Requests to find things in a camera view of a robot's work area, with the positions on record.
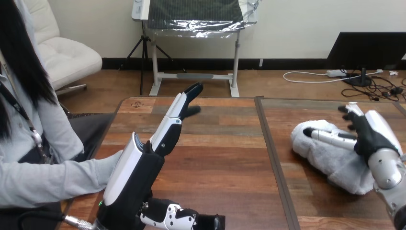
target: lanyard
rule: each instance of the lanyard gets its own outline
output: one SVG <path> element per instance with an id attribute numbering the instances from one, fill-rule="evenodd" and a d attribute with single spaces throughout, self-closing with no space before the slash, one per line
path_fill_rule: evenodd
<path id="1" fill-rule="evenodd" d="M 4 69 L 6 70 L 6 76 L 8 77 L 8 79 L 9 79 L 9 81 L 11 83 L 11 86 L 14 89 L 14 92 L 16 92 L 14 83 L 13 83 L 13 81 L 11 79 L 10 70 L 8 69 L 8 66 L 6 64 L 6 60 L 4 59 L 4 56 L 1 53 L 1 51 L 0 51 L 0 63 L 2 64 Z M 33 140 L 35 142 L 35 145 L 36 145 L 36 148 L 38 149 L 40 157 L 42 158 L 44 163 L 46 163 L 46 164 L 50 163 L 51 159 L 45 154 L 44 147 L 42 146 L 42 138 L 39 135 L 39 133 L 36 131 L 36 129 L 34 128 L 34 125 L 33 125 L 32 121 L 31 121 L 31 119 L 28 117 L 28 114 L 26 113 L 24 108 L 20 105 L 18 100 L 13 96 L 13 94 L 1 82 L 0 82 L 0 93 L 10 103 L 10 105 L 27 121 L 27 123 L 28 123 L 28 125 L 30 127 L 31 137 L 33 138 Z"/>

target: white wall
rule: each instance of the white wall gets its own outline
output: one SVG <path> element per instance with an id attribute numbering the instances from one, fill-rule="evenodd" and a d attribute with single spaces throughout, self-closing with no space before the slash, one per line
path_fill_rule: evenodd
<path id="1" fill-rule="evenodd" d="M 104 58 L 128 55 L 141 34 L 132 0 L 49 0 L 61 36 Z M 263 0 L 241 34 L 241 58 L 326 58 L 340 31 L 406 31 L 406 0 Z M 234 37 L 160 37 L 173 58 L 232 58 Z M 139 48 L 133 57 L 140 57 Z"/>

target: white stand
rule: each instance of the white stand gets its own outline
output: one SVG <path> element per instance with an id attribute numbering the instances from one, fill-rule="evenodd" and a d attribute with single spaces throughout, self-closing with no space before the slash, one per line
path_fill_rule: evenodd
<path id="1" fill-rule="evenodd" d="M 176 74 L 176 73 L 158 73 L 158 61 L 157 61 L 157 44 L 155 40 L 152 41 L 152 67 L 154 71 L 154 84 L 152 85 L 150 96 L 157 96 L 159 87 L 161 86 L 162 79 L 213 79 L 213 80 L 228 80 L 230 83 L 230 91 L 232 97 L 239 97 L 237 86 L 237 72 L 238 72 L 238 56 L 240 48 L 240 31 L 237 32 L 236 50 L 234 53 L 234 69 L 230 74 Z"/>

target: black pants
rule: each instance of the black pants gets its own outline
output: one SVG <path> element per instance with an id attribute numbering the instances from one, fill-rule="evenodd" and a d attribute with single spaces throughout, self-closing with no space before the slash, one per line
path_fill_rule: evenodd
<path id="1" fill-rule="evenodd" d="M 82 141 L 85 153 L 79 154 L 74 160 L 82 162 L 91 158 L 97 146 L 102 141 L 102 136 L 108 128 L 114 114 L 98 114 L 85 117 L 72 118 L 69 120 L 73 130 Z M 20 163 L 39 163 L 40 158 L 36 149 L 31 150 L 22 158 Z M 27 211 L 53 211 L 61 212 L 60 202 L 50 203 L 43 207 L 25 209 L 0 209 L 0 230 L 17 230 L 17 218 Z M 56 221 L 43 220 L 38 218 L 27 218 L 24 221 L 24 230 L 53 230 L 57 225 Z"/>

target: computer monitor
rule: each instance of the computer monitor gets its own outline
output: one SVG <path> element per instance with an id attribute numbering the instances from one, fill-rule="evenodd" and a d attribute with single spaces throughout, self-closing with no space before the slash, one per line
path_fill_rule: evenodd
<path id="1" fill-rule="evenodd" d="M 405 54 L 406 32 L 341 32 L 328 55 L 326 69 L 394 69 Z M 366 76 L 344 82 L 371 84 Z"/>

